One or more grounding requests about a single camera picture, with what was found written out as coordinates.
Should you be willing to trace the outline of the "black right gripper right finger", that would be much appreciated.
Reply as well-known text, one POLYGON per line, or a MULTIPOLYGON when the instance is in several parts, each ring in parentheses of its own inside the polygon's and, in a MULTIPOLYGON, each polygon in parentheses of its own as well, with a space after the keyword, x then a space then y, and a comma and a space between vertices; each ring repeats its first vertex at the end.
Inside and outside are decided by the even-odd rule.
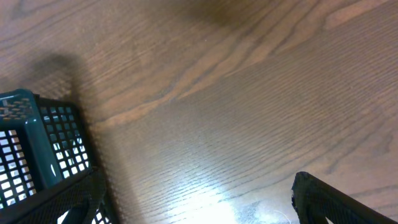
POLYGON ((395 223, 308 172, 298 172, 292 206, 300 223, 395 223))

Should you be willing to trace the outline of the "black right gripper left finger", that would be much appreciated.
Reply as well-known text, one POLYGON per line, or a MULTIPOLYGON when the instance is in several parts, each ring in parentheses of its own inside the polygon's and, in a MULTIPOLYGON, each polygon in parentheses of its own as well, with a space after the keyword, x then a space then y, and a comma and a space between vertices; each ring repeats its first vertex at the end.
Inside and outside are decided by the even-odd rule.
POLYGON ((106 193, 99 169, 84 170, 1 210, 1 223, 91 223, 106 193))

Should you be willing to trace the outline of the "dark green plastic basket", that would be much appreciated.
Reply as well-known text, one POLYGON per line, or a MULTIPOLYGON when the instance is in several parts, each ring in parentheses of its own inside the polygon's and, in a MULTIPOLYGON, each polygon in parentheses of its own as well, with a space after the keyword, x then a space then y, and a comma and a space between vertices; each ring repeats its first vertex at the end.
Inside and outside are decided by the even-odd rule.
POLYGON ((1 208, 91 168, 78 108, 29 90, 1 94, 1 208))

